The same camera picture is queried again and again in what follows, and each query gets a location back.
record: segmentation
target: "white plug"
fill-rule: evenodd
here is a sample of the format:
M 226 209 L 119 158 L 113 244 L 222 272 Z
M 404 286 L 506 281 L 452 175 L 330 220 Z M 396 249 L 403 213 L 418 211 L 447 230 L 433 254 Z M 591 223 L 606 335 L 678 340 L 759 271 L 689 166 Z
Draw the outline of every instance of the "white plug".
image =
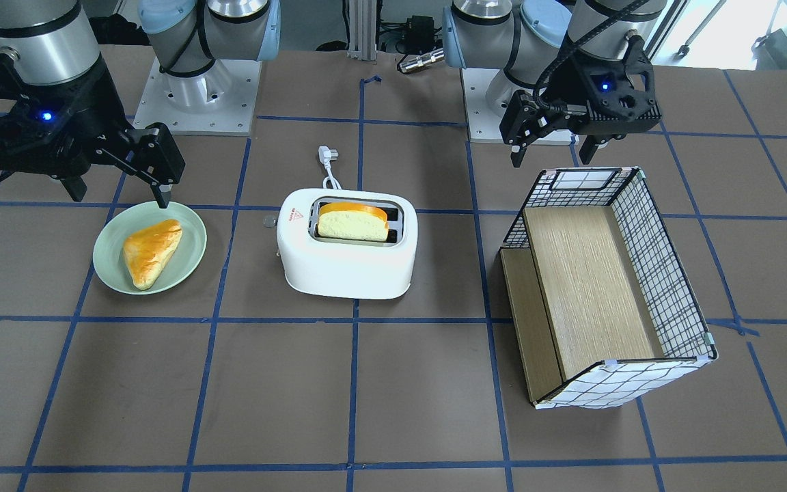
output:
M 330 183 L 332 189 L 334 190 L 341 190 L 342 186 L 340 182 L 333 177 L 333 172 L 331 169 L 331 161 L 338 159 L 338 150 L 330 149 L 330 147 L 320 146 L 318 147 L 318 159 L 321 161 L 321 164 L 324 165 L 324 169 L 327 171 L 327 177 L 324 178 L 324 188 L 327 187 L 327 183 Z

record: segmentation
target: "wooden board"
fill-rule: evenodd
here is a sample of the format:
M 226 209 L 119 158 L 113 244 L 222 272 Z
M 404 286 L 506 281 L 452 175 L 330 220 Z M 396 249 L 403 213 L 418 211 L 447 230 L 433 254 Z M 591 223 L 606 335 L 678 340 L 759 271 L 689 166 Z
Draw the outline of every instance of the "wooden board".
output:
M 503 274 L 515 319 L 521 364 L 531 402 L 540 400 L 563 383 L 549 315 L 542 300 L 530 249 L 500 249 Z
M 662 357 L 612 209 L 540 206 L 524 218 L 564 379 L 606 359 Z

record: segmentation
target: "green plate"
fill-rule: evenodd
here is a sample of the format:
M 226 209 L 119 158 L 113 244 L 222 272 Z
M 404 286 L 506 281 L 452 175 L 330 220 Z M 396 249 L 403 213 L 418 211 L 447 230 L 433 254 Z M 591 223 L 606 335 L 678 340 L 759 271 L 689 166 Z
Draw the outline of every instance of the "green plate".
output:
M 147 290 L 138 290 L 123 261 L 123 242 L 134 232 L 166 219 L 181 222 L 184 230 L 181 242 L 153 286 Z M 93 265 L 99 280 L 118 292 L 153 294 L 171 289 L 190 276 L 206 253 L 206 241 L 206 225 L 187 206 L 170 202 L 169 208 L 159 208 L 156 202 L 141 203 L 120 212 L 102 228 L 93 246 Z

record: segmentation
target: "bread slice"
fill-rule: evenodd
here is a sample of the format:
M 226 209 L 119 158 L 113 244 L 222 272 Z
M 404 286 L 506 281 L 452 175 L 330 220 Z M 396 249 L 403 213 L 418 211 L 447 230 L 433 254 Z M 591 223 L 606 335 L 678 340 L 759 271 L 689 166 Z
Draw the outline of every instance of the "bread slice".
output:
M 377 206 L 362 203 L 328 203 L 318 210 L 318 235 L 384 243 L 387 213 Z
M 178 248 L 182 234 L 181 222 L 167 219 L 126 238 L 123 259 L 135 288 L 147 290 L 153 286 Z

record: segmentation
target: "box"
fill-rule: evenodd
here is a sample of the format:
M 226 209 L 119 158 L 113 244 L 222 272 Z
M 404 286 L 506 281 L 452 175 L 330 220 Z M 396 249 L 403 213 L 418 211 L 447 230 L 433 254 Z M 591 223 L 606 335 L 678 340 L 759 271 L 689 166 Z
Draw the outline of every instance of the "box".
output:
M 500 256 L 537 409 L 623 405 L 718 358 L 640 168 L 541 172 Z

